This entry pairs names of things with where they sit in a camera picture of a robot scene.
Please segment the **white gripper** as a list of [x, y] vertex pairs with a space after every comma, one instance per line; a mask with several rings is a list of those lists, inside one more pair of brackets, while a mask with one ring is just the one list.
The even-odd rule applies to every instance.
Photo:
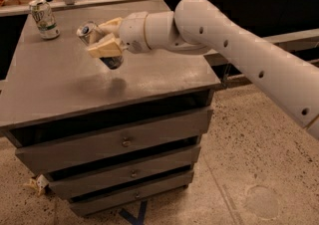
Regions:
[[150, 50], [145, 34], [145, 23], [148, 12], [132, 13], [126, 18], [117, 17], [99, 24], [106, 34], [104, 38], [90, 45], [88, 53], [93, 58], [118, 57], [123, 50], [131, 53], [145, 53]]

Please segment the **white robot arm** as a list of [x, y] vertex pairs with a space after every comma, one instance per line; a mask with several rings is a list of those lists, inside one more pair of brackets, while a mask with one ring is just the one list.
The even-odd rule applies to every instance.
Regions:
[[297, 124], [319, 138], [319, 68], [239, 27], [207, 0], [181, 0], [173, 11], [138, 12], [100, 25], [94, 58], [154, 49], [218, 52]]

